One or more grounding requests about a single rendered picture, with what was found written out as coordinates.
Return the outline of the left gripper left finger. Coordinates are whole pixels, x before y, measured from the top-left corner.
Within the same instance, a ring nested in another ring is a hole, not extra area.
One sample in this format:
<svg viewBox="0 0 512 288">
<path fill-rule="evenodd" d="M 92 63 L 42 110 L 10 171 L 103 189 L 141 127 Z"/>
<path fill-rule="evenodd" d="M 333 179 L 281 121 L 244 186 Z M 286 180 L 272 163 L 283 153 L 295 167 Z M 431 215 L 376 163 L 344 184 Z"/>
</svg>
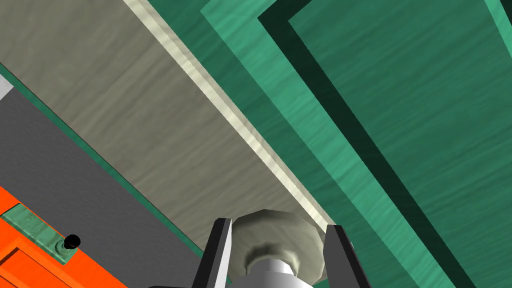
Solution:
<svg viewBox="0 0 512 288">
<path fill-rule="evenodd" d="M 193 288 L 226 288 L 232 248 L 232 220 L 218 218 L 211 229 Z"/>
</svg>

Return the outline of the green door plate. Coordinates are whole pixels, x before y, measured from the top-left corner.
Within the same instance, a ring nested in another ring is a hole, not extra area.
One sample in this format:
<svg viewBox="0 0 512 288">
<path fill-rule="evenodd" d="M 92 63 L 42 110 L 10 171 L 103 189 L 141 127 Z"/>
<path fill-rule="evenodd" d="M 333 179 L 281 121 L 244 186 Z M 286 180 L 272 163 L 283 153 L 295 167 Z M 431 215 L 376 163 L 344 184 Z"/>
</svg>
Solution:
<svg viewBox="0 0 512 288">
<path fill-rule="evenodd" d="M 0 218 L 62 265 L 66 264 L 78 250 L 78 248 L 65 249 L 63 247 L 65 237 L 22 203 L 2 213 Z"/>
</svg>

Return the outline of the orange door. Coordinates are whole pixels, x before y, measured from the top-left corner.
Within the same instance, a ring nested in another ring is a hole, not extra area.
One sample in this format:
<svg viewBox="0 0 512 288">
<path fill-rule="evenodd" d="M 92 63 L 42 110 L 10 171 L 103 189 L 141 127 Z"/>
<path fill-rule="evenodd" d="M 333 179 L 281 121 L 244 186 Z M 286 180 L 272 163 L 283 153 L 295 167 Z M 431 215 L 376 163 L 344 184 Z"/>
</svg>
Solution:
<svg viewBox="0 0 512 288">
<path fill-rule="evenodd" d="M 0 186 L 0 215 L 21 203 Z M 127 288 L 77 248 L 59 263 L 0 218 L 0 288 Z"/>
</svg>

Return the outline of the beige and grey door knob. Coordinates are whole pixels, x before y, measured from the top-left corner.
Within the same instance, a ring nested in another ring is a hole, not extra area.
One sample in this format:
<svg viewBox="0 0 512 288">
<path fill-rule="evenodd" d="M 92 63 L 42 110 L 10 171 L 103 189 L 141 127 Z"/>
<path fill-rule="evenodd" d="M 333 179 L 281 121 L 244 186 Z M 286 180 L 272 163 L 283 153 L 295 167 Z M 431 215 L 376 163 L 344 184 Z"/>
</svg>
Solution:
<svg viewBox="0 0 512 288">
<path fill-rule="evenodd" d="M 242 215 L 232 224 L 228 278 L 234 282 L 258 261 L 277 259 L 306 284 L 318 284 L 327 278 L 323 248 L 328 224 L 271 209 Z"/>
</svg>

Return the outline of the green panelled door leaf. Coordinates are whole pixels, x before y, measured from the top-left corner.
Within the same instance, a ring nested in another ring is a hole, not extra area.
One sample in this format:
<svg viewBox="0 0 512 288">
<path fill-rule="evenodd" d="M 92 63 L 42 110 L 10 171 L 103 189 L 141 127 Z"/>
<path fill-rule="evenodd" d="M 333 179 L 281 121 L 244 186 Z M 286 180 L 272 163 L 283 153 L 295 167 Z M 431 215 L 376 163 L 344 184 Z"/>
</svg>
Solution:
<svg viewBox="0 0 512 288">
<path fill-rule="evenodd" d="M 372 288 L 512 288 L 500 0 L 149 0 L 341 225 Z"/>
</svg>

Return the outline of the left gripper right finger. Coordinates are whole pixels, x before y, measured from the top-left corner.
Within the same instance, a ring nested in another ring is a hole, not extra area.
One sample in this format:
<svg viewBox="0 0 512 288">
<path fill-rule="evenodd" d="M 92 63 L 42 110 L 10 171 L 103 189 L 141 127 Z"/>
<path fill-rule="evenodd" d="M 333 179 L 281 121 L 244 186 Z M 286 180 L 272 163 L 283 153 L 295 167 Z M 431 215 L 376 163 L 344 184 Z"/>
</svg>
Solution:
<svg viewBox="0 0 512 288">
<path fill-rule="evenodd" d="M 371 288 L 357 254 L 340 225 L 326 228 L 323 257 L 329 288 Z"/>
</svg>

